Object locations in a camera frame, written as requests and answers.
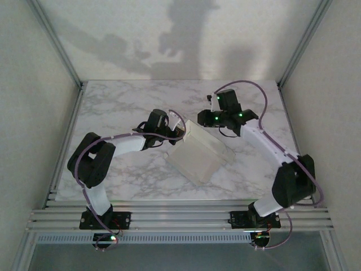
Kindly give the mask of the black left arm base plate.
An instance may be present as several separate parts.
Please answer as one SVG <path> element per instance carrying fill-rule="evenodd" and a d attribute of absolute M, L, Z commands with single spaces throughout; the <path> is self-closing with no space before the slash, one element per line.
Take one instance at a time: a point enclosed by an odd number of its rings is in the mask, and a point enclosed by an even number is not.
<path fill-rule="evenodd" d="M 131 222 L 131 212 L 107 212 L 98 219 L 111 230 L 128 230 Z M 82 213 L 79 229 L 81 230 L 101 230 L 104 229 L 94 214 L 87 210 Z"/>

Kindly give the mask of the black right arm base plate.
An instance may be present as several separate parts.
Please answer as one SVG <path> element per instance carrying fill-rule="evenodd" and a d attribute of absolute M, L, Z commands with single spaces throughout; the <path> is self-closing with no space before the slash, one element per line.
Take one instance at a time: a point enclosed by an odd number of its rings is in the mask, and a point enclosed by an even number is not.
<path fill-rule="evenodd" d="M 228 223 L 232 229 L 280 229 L 280 218 L 276 213 L 260 217 L 249 211 L 231 211 Z"/>

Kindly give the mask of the aluminium frame leg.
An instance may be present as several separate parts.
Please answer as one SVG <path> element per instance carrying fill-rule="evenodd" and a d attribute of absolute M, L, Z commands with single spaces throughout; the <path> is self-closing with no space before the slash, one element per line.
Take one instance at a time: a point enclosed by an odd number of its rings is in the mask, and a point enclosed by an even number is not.
<path fill-rule="evenodd" d="M 11 271 L 28 271 L 36 247 L 37 234 L 26 231 L 21 239 Z"/>
<path fill-rule="evenodd" d="M 330 271 L 349 271 L 340 243 L 334 231 L 320 231 Z"/>

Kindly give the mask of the white teal paper box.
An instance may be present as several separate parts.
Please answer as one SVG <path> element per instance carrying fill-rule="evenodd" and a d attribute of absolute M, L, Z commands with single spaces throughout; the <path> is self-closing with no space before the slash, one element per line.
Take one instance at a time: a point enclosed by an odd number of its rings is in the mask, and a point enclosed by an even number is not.
<path fill-rule="evenodd" d="M 202 186 L 221 166 L 233 164 L 235 153 L 191 120 L 187 120 L 186 129 L 183 139 L 171 147 L 164 158 L 186 179 Z"/>

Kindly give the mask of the aluminium side rail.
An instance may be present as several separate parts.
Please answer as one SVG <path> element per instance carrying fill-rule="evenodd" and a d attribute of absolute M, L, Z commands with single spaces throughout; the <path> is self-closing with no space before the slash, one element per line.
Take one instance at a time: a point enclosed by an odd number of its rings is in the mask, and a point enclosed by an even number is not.
<path fill-rule="evenodd" d="M 44 198 L 41 209 L 45 209 L 47 207 L 47 202 L 49 201 L 50 194 L 53 191 L 56 191 L 56 188 L 60 182 L 64 164 L 66 162 L 68 149 L 69 149 L 69 146 L 71 143 L 74 127 L 76 125 L 76 121 L 77 121 L 78 114 L 79 114 L 79 111 L 81 108 L 83 96 L 84 96 L 85 90 L 87 88 L 87 83 L 88 83 L 87 81 L 81 82 L 81 87 L 78 89 L 76 98 L 74 100 L 74 105 L 72 107 L 72 112 L 71 112 L 69 121 L 67 122 L 65 135 L 64 135 L 63 141 L 60 146 L 59 155 L 58 155 L 58 158 L 57 158 L 57 161 L 55 164 L 55 168 L 54 168 L 54 171 L 53 171 L 53 174 L 51 177 L 50 185 L 49 185 L 49 188 L 47 189 L 46 196 Z"/>
<path fill-rule="evenodd" d="M 319 158 L 316 147 L 319 135 L 316 117 L 317 96 L 315 90 L 307 86 L 287 84 L 281 90 L 289 115 L 298 149 L 309 154 L 315 162 L 316 176 L 319 177 Z"/>

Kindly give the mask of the black controller board green light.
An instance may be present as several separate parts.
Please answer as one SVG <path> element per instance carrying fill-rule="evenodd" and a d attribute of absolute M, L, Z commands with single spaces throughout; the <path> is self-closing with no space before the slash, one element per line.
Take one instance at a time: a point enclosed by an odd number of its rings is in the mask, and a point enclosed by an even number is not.
<path fill-rule="evenodd" d="M 250 234 L 250 237 L 251 237 L 250 245 L 255 250 L 264 250 L 270 241 L 270 233 L 267 231 L 252 232 Z"/>
<path fill-rule="evenodd" d="M 116 236 L 110 233 L 95 233 L 93 235 L 92 245 L 97 251 L 105 251 L 110 248 L 110 246 L 115 245 L 117 241 Z"/>

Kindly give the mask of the aluminium frame post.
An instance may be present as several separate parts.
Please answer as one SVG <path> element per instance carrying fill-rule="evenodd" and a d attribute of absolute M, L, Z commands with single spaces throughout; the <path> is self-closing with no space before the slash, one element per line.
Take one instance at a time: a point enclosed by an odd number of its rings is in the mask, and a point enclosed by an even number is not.
<path fill-rule="evenodd" d="M 286 86 L 288 80 L 296 69 L 297 64 L 302 58 L 306 48 L 308 47 L 310 41 L 312 40 L 318 26 L 325 17 L 329 7 L 331 6 L 333 0 L 320 0 L 310 21 L 308 22 L 305 31 L 303 32 L 284 72 L 281 74 L 280 78 L 277 80 L 277 86 L 280 92 Z"/>
<path fill-rule="evenodd" d="M 58 57 L 60 58 L 63 66 L 67 70 L 68 74 L 70 75 L 72 81 L 77 86 L 78 89 L 83 87 L 83 82 L 81 81 L 80 77 L 78 76 L 71 60 L 65 51 L 62 43 L 59 40 L 58 35 L 55 32 L 55 29 L 45 13 L 45 9 L 42 7 L 39 0 L 25 0 L 25 2 L 30 7 L 32 13 L 34 14 L 35 18 L 37 19 L 40 27 L 45 31 L 46 36 L 48 37 L 50 43 L 52 44 L 55 52 L 57 53 Z"/>

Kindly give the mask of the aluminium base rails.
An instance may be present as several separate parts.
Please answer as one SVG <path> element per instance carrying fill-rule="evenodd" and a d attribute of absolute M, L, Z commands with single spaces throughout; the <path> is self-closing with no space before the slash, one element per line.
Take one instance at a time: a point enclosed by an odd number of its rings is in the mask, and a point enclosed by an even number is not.
<path fill-rule="evenodd" d="M 131 212 L 130 232 L 230 231 L 231 211 L 245 211 L 248 200 L 130 200 L 113 201 L 115 211 Z M 44 209 L 31 211 L 28 232 L 76 232 L 83 201 L 49 200 Z M 295 206 L 280 213 L 280 231 L 333 230 L 327 208 Z"/>

